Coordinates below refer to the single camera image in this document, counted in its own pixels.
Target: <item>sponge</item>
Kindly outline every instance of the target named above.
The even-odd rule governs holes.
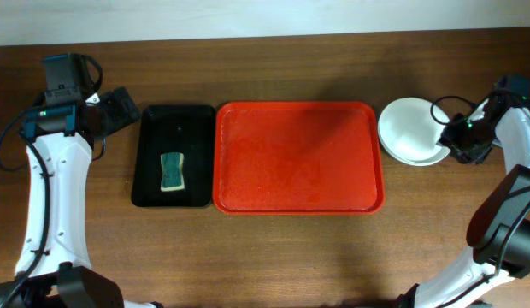
[[[183,181],[183,154],[170,152],[161,154],[161,192],[173,192],[186,188]]]

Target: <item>black cable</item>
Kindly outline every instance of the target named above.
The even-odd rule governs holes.
[[[522,96],[513,95],[513,94],[509,94],[508,97],[510,98],[510,101],[516,102],[522,109],[527,108],[530,114],[530,105],[525,98],[523,98]]]
[[[456,122],[451,122],[451,121],[448,121],[448,122],[442,122],[440,120],[438,120],[438,118],[434,115],[434,107],[436,105],[438,105],[439,102],[445,100],[445,99],[449,99],[449,98],[454,98],[454,99],[458,99],[460,101],[463,101],[464,103],[466,103],[468,106],[470,106],[470,108],[472,109],[472,111],[476,110],[477,108],[477,105],[475,103],[472,103],[470,102],[469,100],[467,100],[466,98],[461,98],[460,96],[457,96],[457,95],[447,95],[447,96],[444,96],[444,97],[441,97],[441,98],[438,98],[436,99],[433,104],[430,106],[430,116],[432,116],[432,118],[438,123],[438,124],[442,124],[442,125],[456,125],[458,123],[460,123],[461,121],[465,121],[465,119],[461,119],[459,121],[456,121]]]
[[[39,154],[35,146],[32,144],[30,140],[28,140],[22,133],[20,133],[21,138],[26,142],[27,147],[32,151],[35,158],[37,158],[37,161],[39,162],[39,166],[41,167],[42,174],[44,180],[44,221],[43,221],[43,232],[41,234],[41,241],[39,242],[39,248],[37,251],[35,251],[35,258],[33,259],[32,263],[27,268],[26,272],[22,274],[22,276],[18,277],[18,284],[15,288],[12,289],[9,296],[7,296],[6,299],[3,300],[3,302],[0,304],[0,308],[7,307],[10,302],[20,293],[22,287],[26,283],[29,276],[32,274],[32,272],[37,267],[38,263],[41,261],[41,258],[45,254],[45,247],[46,247],[46,240],[49,236],[49,225],[50,225],[50,175],[49,171],[46,168],[46,164],[44,163],[43,157]]]
[[[1,144],[3,142],[3,139],[5,137],[5,135],[9,132],[9,130],[18,122],[18,120],[20,120],[27,112],[31,111],[31,110],[34,110],[35,108],[30,108],[30,109],[26,109],[24,111],[22,111],[20,114],[18,114],[8,125],[7,127],[1,132],[1,135],[0,135],[0,149],[1,149]],[[15,168],[9,168],[9,167],[5,167],[3,166],[3,164],[1,163],[1,159],[0,159],[0,169],[3,170],[3,171],[8,171],[8,172],[15,172],[15,171],[18,171],[22,168],[26,167],[26,163],[23,163],[22,165],[18,166],[18,167],[15,167]]]
[[[518,196],[518,195],[521,195],[521,194],[527,193],[527,192],[530,192],[530,186],[523,187],[522,189],[518,189],[518,190],[512,192],[511,194],[508,195],[508,198],[513,198],[515,196]],[[477,287],[481,286],[484,283],[489,283],[489,281],[492,278],[495,278],[495,277],[497,277],[500,274],[501,267],[502,267],[503,261],[504,261],[504,256],[506,255],[506,251],[508,250],[508,243],[512,239],[512,236],[514,235],[515,231],[520,227],[521,222],[523,222],[525,217],[529,214],[529,212],[530,212],[530,200],[527,203],[527,205],[525,206],[525,208],[523,208],[523,211],[520,213],[520,215],[516,218],[515,223],[512,225],[512,227],[510,227],[510,229],[509,229],[508,233],[506,234],[506,236],[504,236],[503,244],[501,245],[501,248],[498,251],[497,264],[495,264],[495,272],[493,274],[490,274],[490,275],[484,275],[479,281],[474,283],[472,286],[470,286],[464,292],[462,292],[459,295],[457,295],[454,299],[448,301],[447,303],[439,305],[436,308],[445,308],[445,307],[448,307],[450,305],[455,304],[457,301],[461,300],[462,298],[467,296],[469,293],[474,291]]]
[[[445,308],[448,306],[451,306],[455,304],[457,301],[461,300],[465,296],[467,296],[470,292],[474,291],[477,287],[481,286],[484,283],[488,283],[489,280],[492,278],[493,274],[491,275],[484,275],[483,278],[481,278],[479,281],[475,282],[472,286],[470,286],[468,289],[464,290],[464,292],[460,293],[457,297],[454,299],[448,301],[447,303],[444,303],[442,305],[439,305],[436,308]]]
[[[94,157],[92,161],[97,161],[98,159],[102,158],[103,155],[105,155],[105,138],[102,139],[102,150],[100,151],[100,154],[97,157]]]

